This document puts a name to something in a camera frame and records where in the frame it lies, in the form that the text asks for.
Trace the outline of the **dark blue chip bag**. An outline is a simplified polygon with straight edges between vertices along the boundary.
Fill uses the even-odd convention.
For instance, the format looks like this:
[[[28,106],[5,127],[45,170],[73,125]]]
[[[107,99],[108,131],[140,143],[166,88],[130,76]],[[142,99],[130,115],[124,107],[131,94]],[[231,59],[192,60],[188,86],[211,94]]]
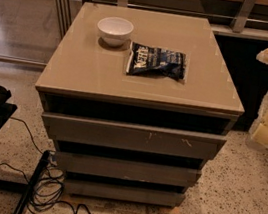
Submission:
[[[153,72],[178,80],[185,76],[186,56],[184,53],[148,47],[136,42],[131,43],[130,50],[125,71],[127,75],[135,76]]]

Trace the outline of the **grey top drawer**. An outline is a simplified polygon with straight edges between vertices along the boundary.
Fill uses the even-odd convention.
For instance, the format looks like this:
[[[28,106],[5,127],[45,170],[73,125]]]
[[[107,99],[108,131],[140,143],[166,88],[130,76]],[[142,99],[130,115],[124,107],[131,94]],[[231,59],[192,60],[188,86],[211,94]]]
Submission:
[[[224,136],[60,113],[44,112],[42,119],[52,140],[146,153],[212,160],[226,142]]]

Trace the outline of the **grey three-drawer cabinet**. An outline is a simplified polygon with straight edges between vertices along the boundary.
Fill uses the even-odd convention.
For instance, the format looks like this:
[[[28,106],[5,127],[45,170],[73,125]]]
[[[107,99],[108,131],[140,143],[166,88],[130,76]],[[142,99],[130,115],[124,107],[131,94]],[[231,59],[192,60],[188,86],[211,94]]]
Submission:
[[[183,80],[159,74],[127,75],[129,47],[110,48],[98,35],[97,24],[105,17],[131,21],[134,25],[131,38],[136,43],[186,54]],[[202,18],[84,4],[36,83],[43,113],[226,137],[244,109],[210,27]],[[52,141],[56,153],[101,156],[201,172],[210,160]],[[189,188],[62,170],[66,180],[184,195]]]

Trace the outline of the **white ceramic bowl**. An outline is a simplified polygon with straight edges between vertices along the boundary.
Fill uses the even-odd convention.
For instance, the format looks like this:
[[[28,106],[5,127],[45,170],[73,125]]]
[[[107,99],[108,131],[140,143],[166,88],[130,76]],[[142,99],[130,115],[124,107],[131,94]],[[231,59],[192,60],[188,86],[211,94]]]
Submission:
[[[97,27],[98,35],[111,47],[125,44],[134,30],[134,25],[130,21],[119,17],[105,17],[98,22]]]

